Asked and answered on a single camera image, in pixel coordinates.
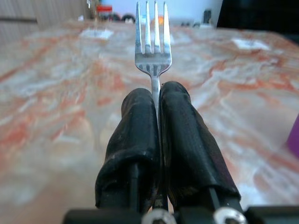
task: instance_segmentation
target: purple object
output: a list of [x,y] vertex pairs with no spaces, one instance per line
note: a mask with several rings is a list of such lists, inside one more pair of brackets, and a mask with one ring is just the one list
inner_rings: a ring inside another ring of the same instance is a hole
[[287,143],[289,149],[299,157],[299,115],[294,123]]

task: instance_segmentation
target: table surface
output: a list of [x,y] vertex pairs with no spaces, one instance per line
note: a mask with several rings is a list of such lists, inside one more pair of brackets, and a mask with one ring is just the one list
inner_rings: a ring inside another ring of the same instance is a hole
[[[0,223],[60,223],[94,207],[94,183],[121,103],[150,79],[134,65],[135,27],[108,40],[68,22],[0,49]],[[268,32],[171,28],[175,80],[216,138],[248,205],[299,203],[286,140],[299,112],[299,47]],[[270,50],[241,50],[232,38]]]

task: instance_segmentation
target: fork tine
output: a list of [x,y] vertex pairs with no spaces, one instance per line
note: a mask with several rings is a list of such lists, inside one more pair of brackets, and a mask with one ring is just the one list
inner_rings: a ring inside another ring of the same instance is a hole
[[145,53],[151,53],[149,1],[146,1]]
[[168,10],[166,2],[164,2],[164,53],[171,53]]
[[158,4],[155,1],[155,53],[160,53],[160,34],[159,34],[159,16],[158,16]]
[[142,53],[142,47],[141,47],[141,26],[140,26],[140,10],[139,10],[139,2],[137,2],[136,5],[136,37],[135,37],[135,54],[141,54]]

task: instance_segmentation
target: fork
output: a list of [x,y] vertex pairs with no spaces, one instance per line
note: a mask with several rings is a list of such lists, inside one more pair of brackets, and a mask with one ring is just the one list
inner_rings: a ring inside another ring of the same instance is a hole
[[145,25],[145,51],[142,53],[141,25],[139,2],[136,5],[136,38],[135,38],[135,65],[136,67],[148,74],[151,79],[151,93],[154,99],[156,115],[159,111],[159,93],[160,93],[160,75],[166,72],[172,63],[170,32],[168,22],[168,10],[164,2],[164,50],[160,48],[160,34],[158,21],[158,6],[155,1],[155,47],[154,53],[151,51],[150,41],[150,10],[149,2],[146,1],[146,25]]

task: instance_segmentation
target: cabinet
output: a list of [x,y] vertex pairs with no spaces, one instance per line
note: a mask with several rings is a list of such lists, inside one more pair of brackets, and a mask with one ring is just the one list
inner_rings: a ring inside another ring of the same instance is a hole
[[86,0],[0,0],[0,47],[88,14]]

